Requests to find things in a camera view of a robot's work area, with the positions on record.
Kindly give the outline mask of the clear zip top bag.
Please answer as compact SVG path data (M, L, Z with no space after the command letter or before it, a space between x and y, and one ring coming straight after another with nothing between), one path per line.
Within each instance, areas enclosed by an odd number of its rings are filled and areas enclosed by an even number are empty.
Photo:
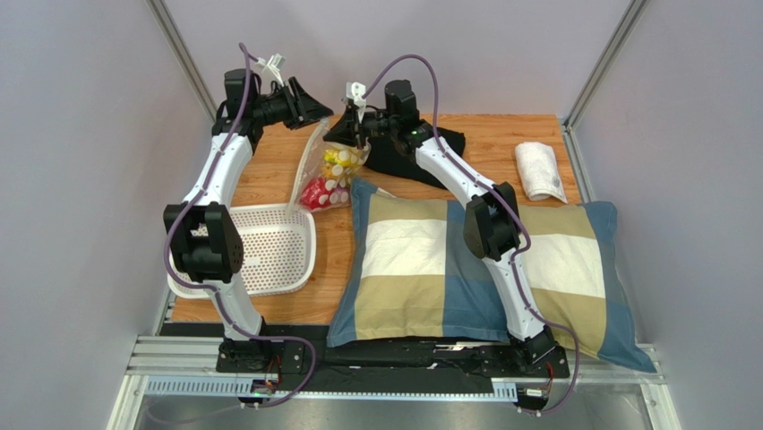
M287 211L316 212L350 203L350 186L367 161L371 145L362 149L324 139L330 121L323 118L313 129L296 171Z

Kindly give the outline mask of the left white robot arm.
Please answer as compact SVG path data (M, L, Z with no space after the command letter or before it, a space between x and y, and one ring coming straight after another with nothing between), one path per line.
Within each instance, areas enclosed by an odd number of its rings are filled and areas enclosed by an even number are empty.
M284 84L273 82L270 93L261 94L257 73L234 69L226 72L224 87L227 97L212 127L204 167L192 191L164 209L163 256L174 282L201 291L216 306L224 326L223 357L266 365L278 338L262 335L264 319L245 291L240 273L244 244L229 205L265 127L281 123L295 130L332 116L333 111L294 77Z

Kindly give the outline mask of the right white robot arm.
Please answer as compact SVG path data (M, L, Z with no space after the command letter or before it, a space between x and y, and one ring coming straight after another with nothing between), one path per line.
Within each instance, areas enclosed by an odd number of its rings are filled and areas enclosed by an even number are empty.
M465 210L463 239L490 272L507 318L510 348L520 366L537 366L556 348L551 328L537 309L520 253L529 240L519 218L516 194L470 167L420 117L407 80L389 82L385 107L368 109L366 87L350 82L345 112L326 134L329 142L364 148L371 139L388 138L405 159L433 175Z

